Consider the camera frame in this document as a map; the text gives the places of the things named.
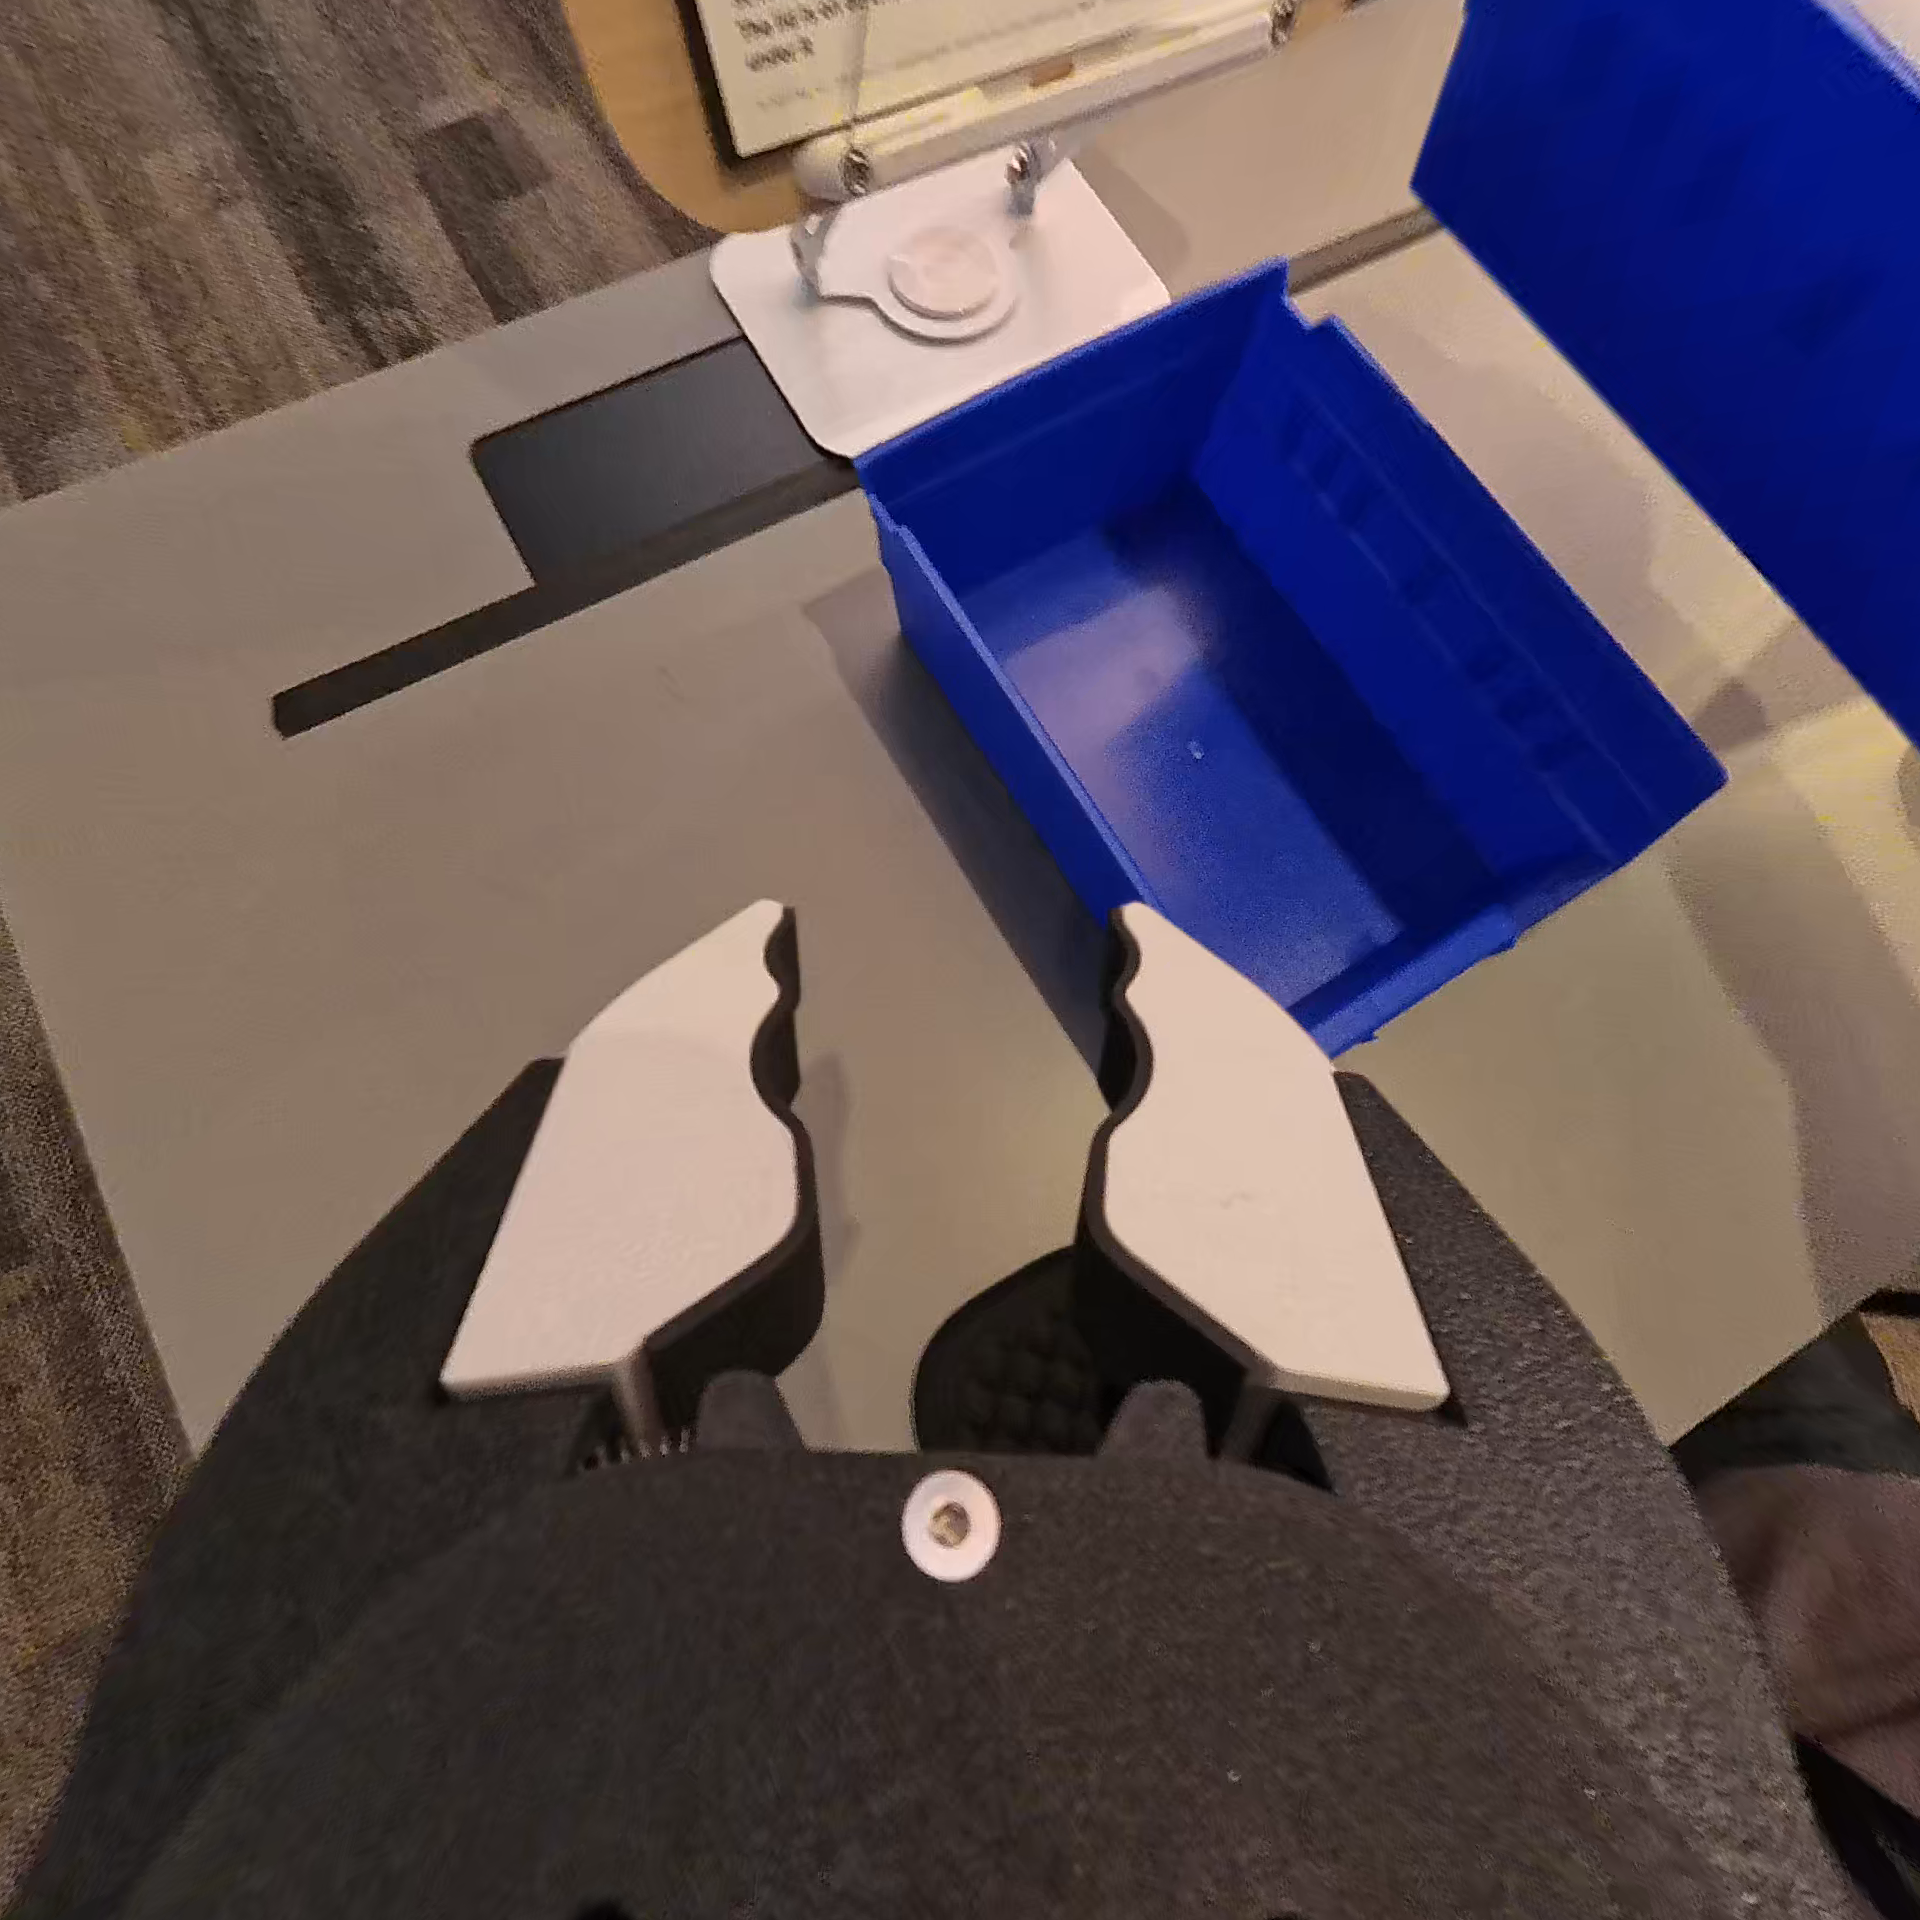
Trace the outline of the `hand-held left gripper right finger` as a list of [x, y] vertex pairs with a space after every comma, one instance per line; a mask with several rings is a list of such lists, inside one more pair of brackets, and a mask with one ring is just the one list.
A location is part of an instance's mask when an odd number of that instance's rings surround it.
[[1155, 906], [1109, 919], [1076, 1322], [1103, 1380], [1194, 1390], [1248, 1459], [1279, 1405], [1452, 1399], [1336, 1073], [1279, 1002]]

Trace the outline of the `instruction sheet on stand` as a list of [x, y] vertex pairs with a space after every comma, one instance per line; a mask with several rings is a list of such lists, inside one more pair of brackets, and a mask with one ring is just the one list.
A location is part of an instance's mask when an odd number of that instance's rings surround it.
[[[731, 161], [699, 97], [687, 5], [563, 5], [597, 103], [664, 205], [707, 227], [716, 293], [762, 369], [827, 453], [854, 456], [1018, 372], [1170, 296], [1274, 257], [1291, 284], [1420, 233], [1410, 170], [1460, 28], [1460, 5], [1298, 5], [1260, 60], [1152, 83], [1097, 124], [1059, 134], [1030, 239], [1013, 233], [1013, 150], [947, 167], [833, 212], [806, 295], [788, 227], [804, 217], [791, 161]], [[992, 331], [934, 344], [879, 311], [885, 271], [930, 227], [1002, 248], [1007, 304]]]

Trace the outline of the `printed instruction sheet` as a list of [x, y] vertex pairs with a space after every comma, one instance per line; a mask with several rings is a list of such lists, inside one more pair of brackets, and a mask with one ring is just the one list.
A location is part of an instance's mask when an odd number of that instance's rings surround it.
[[1083, 56], [1185, 51], [1271, 5], [690, 2], [678, 5], [736, 160]]

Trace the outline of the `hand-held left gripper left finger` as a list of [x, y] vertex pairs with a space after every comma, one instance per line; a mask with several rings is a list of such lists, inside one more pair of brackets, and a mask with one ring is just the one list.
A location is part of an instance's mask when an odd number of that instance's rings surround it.
[[440, 1365], [448, 1398], [606, 1390], [635, 1447], [777, 1377], [825, 1303], [796, 915], [755, 901], [566, 1046]]

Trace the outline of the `blue plastic storage bin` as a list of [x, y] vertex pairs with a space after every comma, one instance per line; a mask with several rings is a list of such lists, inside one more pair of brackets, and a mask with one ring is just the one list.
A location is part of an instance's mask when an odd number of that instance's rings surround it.
[[1918, 82], [1852, 5], [1472, 2], [1413, 192], [1918, 729]]
[[1281, 259], [852, 465], [906, 645], [1081, 903], [1332, 1057], [1725, 783]]

